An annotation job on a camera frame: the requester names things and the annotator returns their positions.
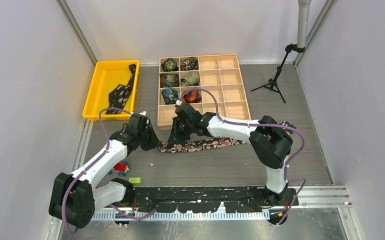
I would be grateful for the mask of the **pink floral black tie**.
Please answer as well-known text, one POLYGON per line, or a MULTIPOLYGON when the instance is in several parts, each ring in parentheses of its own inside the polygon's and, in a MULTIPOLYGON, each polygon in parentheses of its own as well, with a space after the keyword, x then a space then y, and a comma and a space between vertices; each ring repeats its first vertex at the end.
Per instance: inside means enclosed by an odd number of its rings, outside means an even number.
POLYGON ((291 139, 297 133, 296 126, 288 121, 275 123, 229 122, 228 120, 210 122, 207 126, 196 128, 186 126, 174 119, 170 135, 166 141, 158 141, 157 149, 162 153, 189 153, 249 144, 253 132, 262 134, 263 140, 276 137, 291 139))

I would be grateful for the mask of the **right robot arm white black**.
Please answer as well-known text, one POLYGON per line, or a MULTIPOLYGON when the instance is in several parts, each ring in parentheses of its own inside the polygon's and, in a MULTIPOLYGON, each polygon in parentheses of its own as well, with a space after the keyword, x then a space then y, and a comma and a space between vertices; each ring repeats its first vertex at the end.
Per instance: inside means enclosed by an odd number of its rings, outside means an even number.
POLYGON ((260 120, 238 120, 217 115, 201 114, 187 102, 175 106, 169 143, 186 143, 191 135, 229 138, 251 144, 257 158, 266 167, 266 200, 279 205, 286 199, 288 182, 285 164, 293 140, 282 126, 265 115, 260 120))

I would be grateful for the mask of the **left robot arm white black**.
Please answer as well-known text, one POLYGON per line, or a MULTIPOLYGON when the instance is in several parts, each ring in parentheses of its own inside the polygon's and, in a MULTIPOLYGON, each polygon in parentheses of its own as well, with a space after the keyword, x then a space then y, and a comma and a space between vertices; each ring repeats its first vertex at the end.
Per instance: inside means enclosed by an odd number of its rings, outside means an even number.
POLYGON ((72 173, 60 173, 54 180, 48 213, 65 225, 84 228, 93 214, 118 203, 128 207, 134 200, 134 186, 122 178, 113 178, 99 187, 114 166, 137 148, 153 150, 160 144, 146 112, 132 113, 123 128, 110 135, 104 147, 72 173))

